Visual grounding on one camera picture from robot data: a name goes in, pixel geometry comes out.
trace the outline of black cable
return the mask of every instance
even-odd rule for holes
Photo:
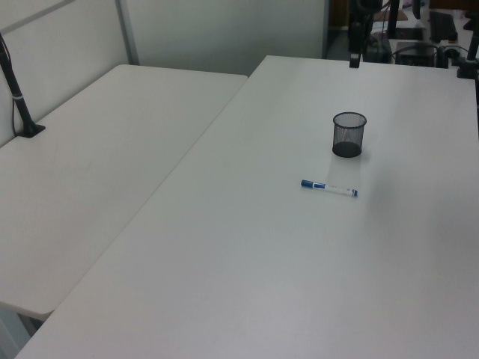
[[[447,45],[447,46],[444,46],[445,49],[453,48],[453,47],[457,47],[458,49],[462,49],[462,50],[464,50],[465,52],[469,52],[467,49],[464,49],[462,46],[458,46],[458,45]]]
[[[16,137],[16,131],[15,131],[15,100],[12,99],[12,131],[13,135]]]
[[[9,62],[10,65],[11,65],[11,64],[12,64],[12,59],[11,59],[11,57],[10,57],[10,52],[8,51],[7,44],[5,43],[5,40],[3,40],[3,36],[1,35],[1,33],[0,33],[0,43],[1,43],[1,47],[3,47],[3,49],[4,49],[5,52],[7,53],[8,62]]]
[[[3,40],[3,36],[0,33],[0,44],[3,50],[7,53],[8,57],[8,63],[10,66],[12,65],[12,57],[10,56],[10,52],[8,51],[7,44],[5,43],[5,40]],[[15,130],[15,100],[12,98],[12,131],[13,135],[16,137],[16,130]]]
[[[399,54],[400,52],[405,52],[405,51],[409,51],[409,50],[413,50],[413,49],[418,49],[418,48],[428,48],[428,47],[433,47],[434,49],[436,49],[436,51],[439,50],[439,48],[437,46],[434,46],[434,45],[429,45],[429,44],[421,44],[421,43],[418,43],[418,45],[415,45],[415,46],[407,46],[407,47],[404,47],[402,48],[401,50],[397,50],[397,51],[394,51],[392,54],[391,54],[391,57],[394,57],[394,55],[396,54]]]

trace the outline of black pole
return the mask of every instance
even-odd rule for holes
[[[391,0],[388,19],[388,38],[396,38],[397,14],[399,12],[399,0]]]
[[[21,131],[18,136],[32,138],[37,133],[42,132],[45,129],[45,126],[37,125],[31,119],[30,112],[28,112],[27,105],[23,99],[22,91],[16,81],[15,74],[13,73],[12,64],[7,54],[7,50],[4,47],[3,39],[0,39],[0,65],[5,79],[7,80],[8,87],[12,93],[13,101],[15,101],[18,112],[23,121],[23,131]]]
[[[469,45],[469,51],[467,52],[467,58],[461,58],[459,60],[457,77],[460,79],[472,79],[477,81],[479,63],[476,60],[476,53],[478,52],[479,48],[479,13],[473,13],[472,19],[475,20],[474,32],[472,33],[472,39]]]

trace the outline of black stand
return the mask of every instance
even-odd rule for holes
[[[42,132],[45,129],[45,126],[37,125],[31,119],[27,105],[23,99],[22,91],[20,90],[15,74],[13,73],[7,50],[4,48],[3,43],[0,43],[0,65],[5,75],[5,79],[7,80],[8,87],[10,88],[10,92],[12,93],[13,101],[15,101],[18,112],[22,117],[23,131],[21,131],[18,136],[32,138],[37,133]]]
[[[475,21],[474,33],[472,34],[471,44],[469,45],[469,51],[467,52],[467,58],[459,59],[459,69],[457,70],[457,77],[460,79],[478,79],[479,63],[476,59],[476,53],[479,48],[479,21],[478,13],[471,15]]]
[[[391,0],[391,9],[388,20],[388,39],[423,40],[422,28],[397,28],[399,0]]]

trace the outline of mesh cup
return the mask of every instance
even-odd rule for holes
[[[332,121],[335,123],[332,152],[345,158],[359,156],[362,152],[366,117],[356,112],[343,112],[337,114]]]

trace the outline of white table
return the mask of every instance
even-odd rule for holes
[[[474,88],[267,57],[18,358],[477,358]]]
[[[119,66],[0,149],[0,305],[45,319],[245,76]]]

